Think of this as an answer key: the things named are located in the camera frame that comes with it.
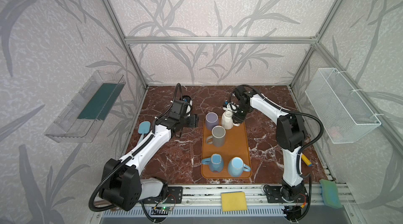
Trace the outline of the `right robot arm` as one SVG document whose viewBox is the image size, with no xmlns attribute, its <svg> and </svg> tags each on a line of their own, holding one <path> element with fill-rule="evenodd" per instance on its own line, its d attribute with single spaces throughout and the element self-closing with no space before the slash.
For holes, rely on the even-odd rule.
<svg viewBox="0 0 403 224">
<path fill-rule="evenodd" d="M 324 132 L 322 121 L 307 113 L 288 110 L 267 98 L 258 89 L 250 85 L 237 86 L 224 101 L 223 109 L 233 113 L 236 124 L 245 121 L 247 114 L 258 110 L 276 124 L 276 141 L 283 152 L 284 171 L 281 197 L 286 202 L 293 202 L 305 190 L 304 176 L 301 172 L 302 152 L 318 141 Z M 320 127 L 318 135 L 309 143 L 303 117 L 316 121 Z"/>
</svg>

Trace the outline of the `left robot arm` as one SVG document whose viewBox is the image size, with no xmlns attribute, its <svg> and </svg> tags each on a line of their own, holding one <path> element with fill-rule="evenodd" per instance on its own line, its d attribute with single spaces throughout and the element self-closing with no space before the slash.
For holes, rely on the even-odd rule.
<svg viewBox="0 0 403 224">
<path fill-rule="evenodd" d="M 118 160 L 110 159 L 103 168 L 100 184 L 91 194 L 88 207 L 102 212 L 115 207 L 131 210 L 137 203 L 162 202 L 167 199 L 167 182 L 140 176 L 157 151 L 184 128 L 196 128 L 199 117 L 192 112 L 190 96 L 182 93 L 177 83 L 167 110 L 154 118 L 150 132 L 127 154 Z"/>
</svg>

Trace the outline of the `white ceramic mug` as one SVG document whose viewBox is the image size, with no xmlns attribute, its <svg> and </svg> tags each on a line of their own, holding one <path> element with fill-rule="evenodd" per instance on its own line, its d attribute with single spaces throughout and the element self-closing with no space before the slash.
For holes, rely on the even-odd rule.
<svg viewBox="0 0 403 224">
<path fill-rule="evenodd" d="M 239 123 L 234 123 L 233 122 L 233 112 L 230 110 L 226 110 L 221 117 L 221 126 L 226 129 L 226 130 L 230 130 L 232 129 L 234 126 L 240 126 Z"/>
</svg>

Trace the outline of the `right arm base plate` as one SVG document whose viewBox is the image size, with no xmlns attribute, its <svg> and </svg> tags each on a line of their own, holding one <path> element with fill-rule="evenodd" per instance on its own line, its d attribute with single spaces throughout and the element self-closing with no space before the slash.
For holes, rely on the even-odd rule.
<svg viewBox="0 0 403 224">
<path fill-rule="evenodd" d="M 303 204 L 306 203 L 307 192 L 304 189 L 302 193 L 297 196 L 284 196 L 282 186 L 264 185 L 263 192 L 267 198 L 268 203 L 284 203 L 284 204 Z"/>
</svg>

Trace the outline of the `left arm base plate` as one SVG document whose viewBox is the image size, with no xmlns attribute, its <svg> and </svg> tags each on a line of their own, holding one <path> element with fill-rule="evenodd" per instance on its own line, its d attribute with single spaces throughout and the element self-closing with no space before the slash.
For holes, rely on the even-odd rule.
<svg viewBox="0 0 403 224">
<path fill-rule="evenodd" d="M 146 204 L 156 204 L 163 202 L 164 204 L 180 204 L 183 199 L 183 187 L 168 186 L 163 187 L 160 194 L 156 197 L 151 197 L 145 200 Z"/>
</svg>

